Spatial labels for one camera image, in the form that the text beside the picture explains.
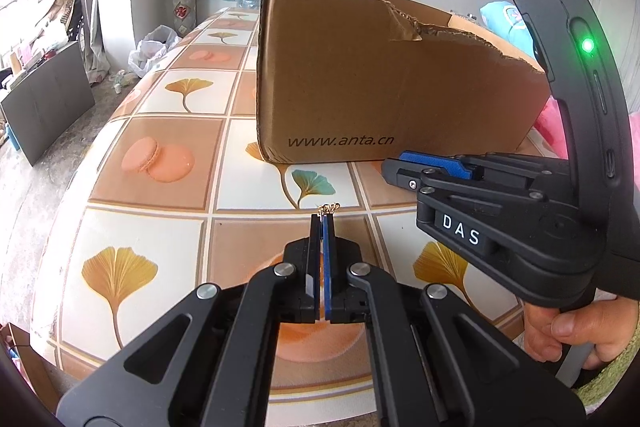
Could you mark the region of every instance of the blue strip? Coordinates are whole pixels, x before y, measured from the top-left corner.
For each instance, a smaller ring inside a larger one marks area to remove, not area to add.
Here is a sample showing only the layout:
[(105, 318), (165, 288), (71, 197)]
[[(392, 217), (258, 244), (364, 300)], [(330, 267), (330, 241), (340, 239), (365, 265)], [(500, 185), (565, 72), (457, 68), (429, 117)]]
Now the blue strip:
[(331, 319), (331, 266), (328, 216), (322, 216), (322, 262), (324, 263), (324, 320)]
[(399, 159), (405, 162), (419, 163), (428, 167), (441, 167), (449, 173), (449, 176), (463, 180), (470, 180), (473, 174), (471, 169), (467, 169), (461, 161), (454, 160), (453, 158), (429, 156), (428, 154), (404, 151)]

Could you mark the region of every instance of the concrete floor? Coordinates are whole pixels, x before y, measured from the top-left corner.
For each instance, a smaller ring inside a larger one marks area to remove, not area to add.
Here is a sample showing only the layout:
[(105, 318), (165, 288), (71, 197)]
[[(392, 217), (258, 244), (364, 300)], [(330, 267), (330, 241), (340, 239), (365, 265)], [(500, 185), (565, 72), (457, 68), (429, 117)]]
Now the concrete floor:
[(60, 200), (84, 152), (131, 87), (94, 86), (95, 105), (31, 167), (7, 141), (0, 147), (0, 323), (29, 330), (33, 285)]

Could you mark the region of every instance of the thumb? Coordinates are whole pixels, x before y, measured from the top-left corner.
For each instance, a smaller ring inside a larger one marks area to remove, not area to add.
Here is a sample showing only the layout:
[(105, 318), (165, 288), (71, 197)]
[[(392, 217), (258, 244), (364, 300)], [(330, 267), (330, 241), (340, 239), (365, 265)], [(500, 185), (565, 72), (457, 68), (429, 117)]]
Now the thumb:
[(558, 315), (551, 323), (551, 334), (563, 344), (591, 342), (618, 351), (619, 355), (631, 340), (638, 322), (638, 302), (618, 297), (613, 301), (598, 301), (579, 310)]

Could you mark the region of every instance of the gray curtain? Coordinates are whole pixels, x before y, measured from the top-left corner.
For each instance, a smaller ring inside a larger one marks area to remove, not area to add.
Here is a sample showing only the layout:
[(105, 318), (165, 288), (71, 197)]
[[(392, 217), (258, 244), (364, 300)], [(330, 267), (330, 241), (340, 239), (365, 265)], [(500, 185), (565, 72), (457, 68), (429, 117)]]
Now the gray curtain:
[(89, 83), (101, 82), (111, 67), (102, 45), (98, 0), (82, 0), (84, 16), (84, 68)]

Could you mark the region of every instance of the green led indicator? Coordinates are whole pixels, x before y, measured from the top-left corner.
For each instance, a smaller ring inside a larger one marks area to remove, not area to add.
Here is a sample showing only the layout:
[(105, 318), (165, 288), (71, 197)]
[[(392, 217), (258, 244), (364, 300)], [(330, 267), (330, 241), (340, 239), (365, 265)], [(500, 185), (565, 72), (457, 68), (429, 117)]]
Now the green led indicator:
[(593, 39), (587, 38), (582, 41), (582, 50), (586, 53), (591, 53), (595, 47), (596, 44), (593, 42)]

